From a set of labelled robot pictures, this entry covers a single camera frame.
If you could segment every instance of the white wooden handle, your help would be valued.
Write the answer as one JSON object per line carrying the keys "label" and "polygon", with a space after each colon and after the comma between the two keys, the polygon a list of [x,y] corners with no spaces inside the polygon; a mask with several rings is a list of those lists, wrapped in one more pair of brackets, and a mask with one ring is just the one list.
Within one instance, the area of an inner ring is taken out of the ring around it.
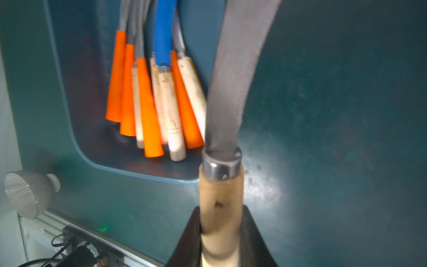
{"label": "white wooden handle", "polygon": [[185,159],[185,143],[176,102],[175,86],[170,72],[159,72],[160,91],[163,100],[164,118],[167,129],[167,142],[170,158],[173,161]]}
{"label": "white wooden handle", "polygon": [[157,119],[159,121],[161,143],[163,145],[167,144],[167,130],[166,130],[166,121],[164,119],[164,110],[163,110],[163,100],[160,90],[159,82],[159,66],[156,65],[156,60],[154,57],[150,58],[150,69],[151,69],[151,83],[153,87],[153,97],[154,104],[157,111]]}
{"label": "white wooden handle", "polygon": [[203,267],[238,266],[244,173],[241,166],[236,177],[212,181],[199,168]]}
{"label": "white wooden handle", "polygon": [[132,90],[134,97],[136,145],[138,148],[143,149],[144,135],[142,132],[141,102],[139,99],[138,69],[136,67],[136,62],[134,62],[134,66],[132,68]]}
{"label": "white wooden handle", "polygon": [[197,78],[196,72],[191,62],[191,58],[184,56],[178,59],[178,67],[181,72],[182,80],[184,81],[185,89],[187,90],[188,98],[190,99],[191,107],[193,108],[196,117],[197,125],[205,141],[206,127],[206,97],[203,93],[202,86]]}

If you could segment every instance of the wire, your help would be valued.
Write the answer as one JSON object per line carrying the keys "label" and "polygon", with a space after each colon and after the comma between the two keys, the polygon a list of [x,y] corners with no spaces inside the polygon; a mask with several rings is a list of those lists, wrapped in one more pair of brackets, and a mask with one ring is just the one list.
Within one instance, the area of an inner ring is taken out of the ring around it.
{"label": "wire", "polygon": [[60,237],[60,236],[64,236],[64,234],[60,234],[60,235],[55,236],[55,237],[52,239],[52,241],[50,242],[50,244],[51,244],[52,246],[54,246],[54,247],[64,246],[64,245],[66,244],[66,242],[63,242],[63,243],[57,243],[57,244],[54,244],[54,243],[53,243],[53,242],[55,241],[55,239],[57,239],[57,238],[58,238],[58,237]]}
{"label": "wire", "polygon": [[24,263],[22,265],[19,265],[18,267],[27,267],[27,266],[30,266],[30,265],[34,265],[34,264],[37,264],[37,263],[44,263],[44,262],[58,263],[60,261],[61,261],[61,259],[59,259],[59,258],[54,258],[54,259],[52,259],[52,258],[40,258],[40,259],[37,259],[37,260],[26,262],[26,263]]}
{"label": "wire", "polygon": [[[56,257],[59,256],[59,254],[61,254],[69,245],[71,244],[71,241],[68,241],[57,253],[55,253],[55,255],[53,255],[50,259],[53,260]],[[45,264],[43,264],[42,267],[46,266],[48,263],[50,263],[51,261],[46,262]]]}

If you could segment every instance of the metal ferrule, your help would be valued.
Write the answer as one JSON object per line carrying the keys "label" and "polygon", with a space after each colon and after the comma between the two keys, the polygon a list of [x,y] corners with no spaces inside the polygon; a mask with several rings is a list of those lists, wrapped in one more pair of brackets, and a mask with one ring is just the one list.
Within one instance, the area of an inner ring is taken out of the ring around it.
{"label": "metal ferrule", "polygon": [[210,180],[223,181],[234,178],[240,171],[242,151],[236,147],[234,153],[202,151],[202,171]]}
{"label": "metal ferrule", "polygon": [[170,72],[170,67],[168,67],[168,66],[159,66],[159,72],[160,73]]}
{"label": "metal ferrule", "polygon": [[184,51],[181,51],[181,52],[178,52],[176,55],[178,56],[179,59],[181,59],[181,58],[187,56],[187,53],[185,53]]}

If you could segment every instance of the wooden handle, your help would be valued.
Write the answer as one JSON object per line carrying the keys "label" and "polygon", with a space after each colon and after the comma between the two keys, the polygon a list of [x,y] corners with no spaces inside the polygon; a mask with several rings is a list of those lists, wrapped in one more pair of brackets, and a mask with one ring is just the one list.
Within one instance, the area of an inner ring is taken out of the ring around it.
{"label": "wooden handle", "polygon": [[171,73],[159,72],[159,81],[163,100],[170,158],[173,161],[181,161],[186,157],[185,143]]}
{"label": "wooden handle", "polygon": [[197,78],[191,58],[188,56],[178,59],[179,70],[187,90],[188,98],[190,99],[194,115],[202,134],[203,141],[205,140],[206,127],[206,97],[203,93],[202,86]]}
{"label": "wooden handle", "polygon": [[147,158],[164,155],[161,145],[160,127],[151,92],[150,76],[148,75],[145,59],[137,59],[139,96],[141,103],[141,117],[144,132],[145,156]]}
{"label": "wooden handle", "polygon": [[141,119],[141,103],[139,97],[139,81],[138,81],[138,69],[135,66],[132,68],[132,88],[134,97],[134,111],[135,111],[135,131],[136,131],[136,145],[138,148],[144,148],[144,134],[142,130],[142,119]]}
{"label": "wooden handle", "polygon": [[159,66],[156,65],[154,57],[150,58],[151,83],[153,86],[154,103],[157,111],[157,119],[159,121],[161,143],[167,144],[166,121],[164,119],[163,100],[161,98],[160,82],[159,82]]}
{"label": "wooden handle", "polygon": [[113,67],[111,68],[110,86],[107,99],[107,120],[120,122],[122,106],[123,63],[125,61],[126,33],[116,32]]}
{"label": "wooden handle", "polygon": [[124,73],[123,73],[120,134],[127,135],[127,136],[136,136],[135,112],[133,108],[133,89],[132,89],[132,68],[133,68],[134,61],[135,61],[135,46],[132,44],[126,44]]}
{"label": "wooden handle", "polygon": [[194,116],[193,108],[188,99],[187,91],[182,80],[181,72],[178,68],[178,56],[176,51],[171,51],[171,71],[175,83],[176,99],[178,101],[179,117],[181,117],[182,131],[184,132],[185,143],[188,148],[203,146],[203,138]]}
{"label": "wooden handle", "polygon": [[203,267],[237,267],[243,212],[243,166],[233,179],[212,181],[199,168]]}

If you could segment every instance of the lamp shade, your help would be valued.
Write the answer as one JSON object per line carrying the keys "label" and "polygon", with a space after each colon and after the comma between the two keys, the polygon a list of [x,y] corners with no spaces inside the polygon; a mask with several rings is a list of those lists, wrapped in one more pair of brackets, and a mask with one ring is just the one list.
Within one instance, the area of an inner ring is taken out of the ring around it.
{"label": "lamp shade", "polygon": [[20,216],[34,219],[46,210],[61,184],[53,174],[20,170],[8,173],[4,189],[12,207]]}

